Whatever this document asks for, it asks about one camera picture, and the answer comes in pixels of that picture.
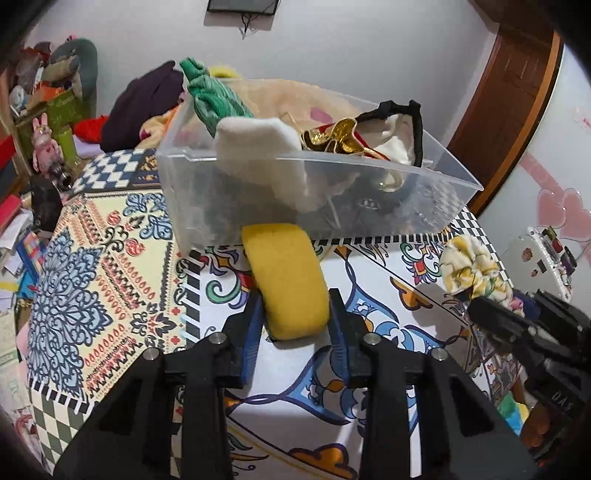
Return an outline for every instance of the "toy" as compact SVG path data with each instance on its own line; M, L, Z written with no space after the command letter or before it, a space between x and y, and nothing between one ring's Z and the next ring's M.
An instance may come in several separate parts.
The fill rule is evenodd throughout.
M70 84L74 95L86 100L95 91L97 73L95 45L86 38L74 38L56 48L41 80L54 87Z
M53 163L64 163L58 143L51 137L51 128L47 125L47 114L41 115L41 123L33 119L33 169L49 178L48 172Z
M10 92L10 95L8 96L11 107L14 108L18 113L24 110L28 97L29 95L20 85L16 85L16 87L12 89L12 92Z

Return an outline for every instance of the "table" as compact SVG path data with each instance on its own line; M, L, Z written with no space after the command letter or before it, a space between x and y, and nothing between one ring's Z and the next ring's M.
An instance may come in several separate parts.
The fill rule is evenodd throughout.
M48 246L31 316L29 385L50 470L92 409L144 348L172 352L220 330L243 309L254 279L241 246L180 255L153 150L100 155L74 185ZM464 209L438 235L315 241L329 287L368 329L406 349L445 346L498 402L518 364L501 357L441 285L439 255L451 237L477 236ZM501 276L506 279L501 265ZM263 332L252 384L225 392L235 475L355 479L365 431L365 391L331 368L328 335L282 345ZM173 418L178 476L182 391ZM407 391L413 474L420 473L414 390Z

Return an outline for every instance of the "clear plastic bin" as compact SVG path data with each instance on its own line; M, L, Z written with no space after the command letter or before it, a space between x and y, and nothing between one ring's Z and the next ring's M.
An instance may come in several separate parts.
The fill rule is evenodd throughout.
M361 112L377 108L325 92ZM255 223L296 223L312 240L439 233L482 190L426 131L422 168L308 151L234 162L216 159L210 135L195 120L192 102L185 102L156 152L184 254L193 247L240 244L242 227ZM393 180L397 189L385 189Z

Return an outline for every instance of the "dark purple clothing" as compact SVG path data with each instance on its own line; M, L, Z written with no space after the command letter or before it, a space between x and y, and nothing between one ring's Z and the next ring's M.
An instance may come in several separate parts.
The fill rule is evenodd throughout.
M119 95L101 130L100 148L104 152L135 148L143 123L177 106L183 91L183 74L173 67L174 60L163 63L132 80Z

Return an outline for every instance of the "green cloth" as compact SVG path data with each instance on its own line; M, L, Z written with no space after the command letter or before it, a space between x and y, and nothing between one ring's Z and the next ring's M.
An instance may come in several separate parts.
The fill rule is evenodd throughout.
M513 412L517 409L517 403L513 398L513 394L508 392L507 395L505 395L501 402L497 405L496 409L505 419L513 415Z
M193 106L199 119L207 127L212 137L216 136L217 123L227 116L254 115L230 88L211 77L205 65L199 61L186 58L180 62L187 80L188 90L193 97Z

